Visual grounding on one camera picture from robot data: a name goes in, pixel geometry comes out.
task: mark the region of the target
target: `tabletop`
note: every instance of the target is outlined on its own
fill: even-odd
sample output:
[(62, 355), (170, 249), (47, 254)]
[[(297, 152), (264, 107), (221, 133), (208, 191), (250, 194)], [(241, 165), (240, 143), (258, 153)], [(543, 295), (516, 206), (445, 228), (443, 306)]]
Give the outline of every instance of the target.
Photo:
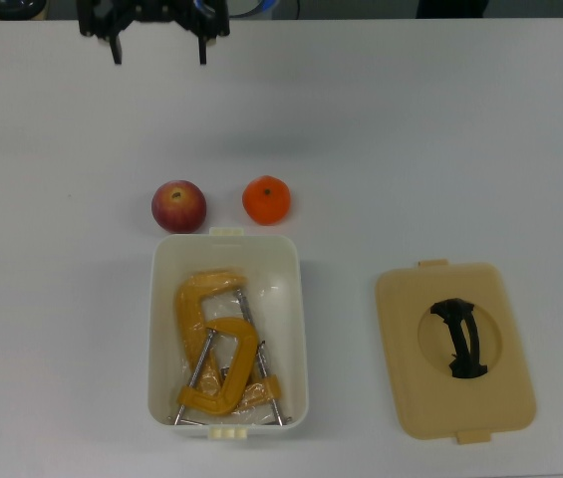
[[(563, 20), (234, 22), (198, 65), (174, 25), (124, 64), (73, 22), (0, 23), (0, 476), (563, 474)], [(249, 180), (290, 216), (253, 224)], [(300, 260), (310, 411), (275, 437), (181, 437), (147, 411), (150, 199)], [(418, 260), (501, 273), (537, 401), (489, 443), (400, 427), (374, 288)]]

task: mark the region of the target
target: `beige lid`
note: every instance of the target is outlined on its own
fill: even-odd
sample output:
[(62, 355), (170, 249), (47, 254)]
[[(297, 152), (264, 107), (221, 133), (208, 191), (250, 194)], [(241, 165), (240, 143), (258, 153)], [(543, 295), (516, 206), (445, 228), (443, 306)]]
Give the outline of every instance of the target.
[[(492, 432), (517, 430), (531, 423), (535, 397), (495, 268), (449, 265), (445, 260), (421, 262), (416, 268), (381, 276), (376, 297), (394, 400), (409, 435), (419, 439), (455, 436), (458, 443), (475, 443), (489, 441)], [(476, 363), (486, 366), (478, 368), (486, 370), (480, 376), (452, 376), (461, 375), (449, 365), (465, 363), (465, 354), (456, 351), (438, 307), (436, 314), (431, 310), (434, 304), (454, 299), (472, 309), (466, 315), (475, 322), (479, 353), (474, 334), (467, 328), (470, 319), (461, 321), (459, 327), (469, 344), (469, 350), (463, 350), (467, 361), (475, 354)]]

